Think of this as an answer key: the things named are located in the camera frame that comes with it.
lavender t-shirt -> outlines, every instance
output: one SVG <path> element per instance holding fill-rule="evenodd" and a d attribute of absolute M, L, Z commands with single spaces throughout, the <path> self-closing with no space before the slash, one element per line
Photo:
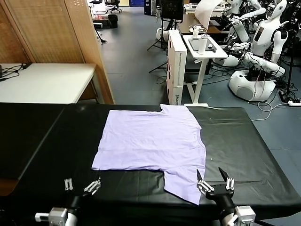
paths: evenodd
<path fill-rule="evenodd" d="M 201 127 L 185 106 L 161 105 L 161 112 L 109 112 L 93 170 L 160 170 L 164 189 L 199 204 L 197 169 L 205 174 Z"/>

power strip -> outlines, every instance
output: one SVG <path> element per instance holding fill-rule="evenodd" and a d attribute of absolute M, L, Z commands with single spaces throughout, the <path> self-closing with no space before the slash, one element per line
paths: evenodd
<path fill-rule="evenodd" d="M 301 103 L 293 103 L 292 101 L 289 101 L 288 104 L 289 104 L 291 107 L 301 107 Z"/>

white cylinder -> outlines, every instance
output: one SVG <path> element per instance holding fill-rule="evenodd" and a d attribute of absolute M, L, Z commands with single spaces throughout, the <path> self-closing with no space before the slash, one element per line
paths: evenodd
<path fill-rule="evenodd" d="M 65 226 L 76 226 L 77 224 L 77 217 L 72 213 L 68 213 L 68 219 L 66 221 Z"/>
<path fill-rule="evenodd" d="M 246 42 L 249 40 L 249 36 L 248 36 L 248 34 L 245 30 L 245 27 L 241 21 L 238 23 L 238 25 L 234 24 L 233 27 L 234 27 L 234 30 L 236 31 L 237 35 L 239 36 L 239 39 L 242 42 Z"/>
<path fill-rule="evenodd" d="M 206 47 L 207 47 L 208 37 L 209 37 L 209 35 L 202 34 L 201 38 L 198 40 L 198 53 L 199 54 L 204 54 L 205 53 Z"/>
<path fill-rule="evenodd" d="M 200 30 L 200 26 L 196 26 L 194 29 L 193 29 L 193 35 L 192 35 L 192 38 L 193 39 L 197 39 L 198 38 L 198 33 L 199 33 L 199 30 Z"/>

table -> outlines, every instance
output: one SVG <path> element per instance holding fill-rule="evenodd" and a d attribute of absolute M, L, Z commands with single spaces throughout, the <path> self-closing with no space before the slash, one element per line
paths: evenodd
<path fill-rule="evenodd" d="M 192 57 L 194 59 L 201 60 L 201 66 L 200 66 L 200 70 L 198 73 L 198 82 L 197 82 L 196 90 L 195 91 L 193 90 L 192 83 L 187 84 L 187 88 L 188 88 L 190 97 L 192 99 L 192 104 L 186 104 L 189 106 L 199 106 L 198 99 L 199 99 L 199 95 L 201 92 L 201 88 L 202 88 L 202 84 L 203 84 L 203 80 L 204 80 L 204 76 L 205 76 L 205 70 L 206 70 L 206 66 L 207 66 L 209 59 L 227 58 L 228 55 L 211 37 L 209 37 L 208 39 L 216 47 L 216 52 L 206 51 L 204 54 L 199 54 L 197 51 L 193 50 L 193 48 L 189 42 L 189 39 L 192 39 L 192 35 L 184 35 L 183 38 L 184 38 L 186 45 L 188 46 L 190 53 L 192 54 Z"/>
<path fill-rule="evenodd" d="M 1 65 L 10 68 L 20 64 Z M 101 97 L 95 64 L 32 64 L 19 73 L 18 77 L 0 82 L 0 102 L 76 103 L 91 80 Z"/>
<path fill-rule="evenodd" d="M 185 12 L 186 14 L 189 13 L 194 13 L 196 11 L 196 8 L 194 7 L 190 7 L 189 4 L 184 4 L 184 8 L 185 8 Z M 217 6 L 215 7 L 215 9 L 213 10 L 211 17 L 221 17 L 222 13 L 225 11 L 225 7 L 221 7 L 221 6 Z"/>
<path fill-rule="evenodd" d="M 0 106 L 0 196 L 4 196 L 14 190 L 65 105 Z"/>
<path fill-rule="evenodd" d="M 8 203 L 16 217 L 62 205 L 65 178 L 72 177 L 74 192 L 79 193 L 100 174 L 101 189 L 82 208 L 83 215 L 89 215 L 88 220 L 104 222 L 107 216 L 112 216 L 112 221 L 127 217 L 216 219 L 218 212 L 212 201 L 201 199 L 197 206 L 165 192 L 162 172 L 99 173 L 90 169 L 109 110 L 160 111 L 160 107 L 66 106 L 9 197 Z M 251 205 L 257 219 L 286 217 L 301 210 L 301 197 L 243 108 L 190 107 L 189 110 L 202 126 L 207 182 L 220 183 L 218 167 L 222 167 L 235 178 L 234 203 Z M 92 224 L 85 221 L 80 225 Z"/>
<path fill-rule="evenodd" d="M 182 35 L 188 35 L 191 34 L 189 31 L 189 28 L 191 25 L 197 25 L 200 24 L 198 19 L 195 18 L 194 14 L 184 14 L 183 15 L 183 22 L 180 24 L 177 24 L 177 28 L 180 31 Z M 209 23 L 208 28 L 208 34 L 220 34 L 221 31 L 217 29 L 215 26 L 211 26 Z"/>

table leg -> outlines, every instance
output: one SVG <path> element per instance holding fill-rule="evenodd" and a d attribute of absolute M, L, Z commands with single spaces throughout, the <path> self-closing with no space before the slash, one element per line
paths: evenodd
<path fill-rule="evenodd" d="M 211 63 L 212 63 L 212 59 L 209 59 L 209 62 L 206 66 L 206 71 L 205 71 L 205 75 L 209 74 L 210 68 L 211 68 Z"/>
<path fill-rule="evenodd" d="M 204 76 L 205 76 L 206 65 L 207 65 L 208 61 L 209 61 L 209 59 L 205 58 L 201 62 L 201 68 L 198 73 L 198 82 L 197 82 L 197 86 L 196 86 L 196 91 L 194 92 L 194 97 L 192 99 L 192 102 L 194 104 L 198 103 L 198 98 L 201 93 L 201 88 L 202 88 L 203 80 L 204 80 Z"/>
<path fill-rule="evenodd" d="M 94 73 L 94 75 L 92 77 L 91 84 L 92 84 L 94 93 L 96 95 L 97 103 L 103 104 L 104 103 L 103 96 L 102 96 L 102 92 L 101 92 L 101 89 L 100 89 L 100 86 L 99 86 L 98 77 L 97 77 L 96 72 Z"/>

